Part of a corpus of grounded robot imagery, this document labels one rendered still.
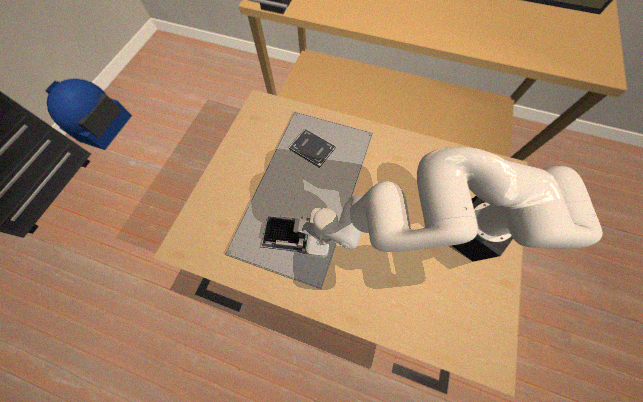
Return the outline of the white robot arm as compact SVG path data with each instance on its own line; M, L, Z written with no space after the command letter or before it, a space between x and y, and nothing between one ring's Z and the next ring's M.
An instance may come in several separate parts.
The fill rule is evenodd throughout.
M583 180L566 166L542 170L477 148L446 147L420 160L417 186L425 228L411 229L404 192L383 181L352 196L339 222L332 209L322 208L313 223L296 219L293 232L346 249L369 233L371 245L383 252L458 245L476 235L490 242L512 236L525 247L553 249L583 248L602 238ZM469 190L485 203L473 208Z

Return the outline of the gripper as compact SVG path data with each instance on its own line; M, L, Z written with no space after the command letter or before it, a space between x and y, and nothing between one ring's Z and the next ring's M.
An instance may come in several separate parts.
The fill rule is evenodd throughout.
M292 220L292 221L293 221L293 219L299 219L299 218L301 218L301 219L303 219L303 220L306 220L306 221L308 221L308 222L313 223L314 215L315 215L315 213L316 213L318 210L320 210L320 208L315 208L315 209L313 209L313 210L312 210L312 212L311 212L311 217L310 217L310 221L309 221L309 220L307 220L307 216L306 216L306 215L303 215L302 217L298 217L298 216L289 216L289 215L281 215L281 218L280 218L280 219L283 219L283 220ZM298 244L295 244L295 243L289 243L288 241L280 241L280 240L276 240L276 243L275 243L275 244L276 244L276 245L282 245L282 246L303 247L303 242L307 242L307 245L306 245L306 251L307 251L307 254L308 254L309 256L313 256L313 257L322 257L322 258L324 258L324 257L326 257L326 256L328 255L328 251L329 251L329 242L330 242L330 241L326 242L326 245L322 245L322 241L320 241L316 236L309 236L309 235L307 235L307 234L305 235L305 239L300 239L300 238L299 238L299 242L298 242Z

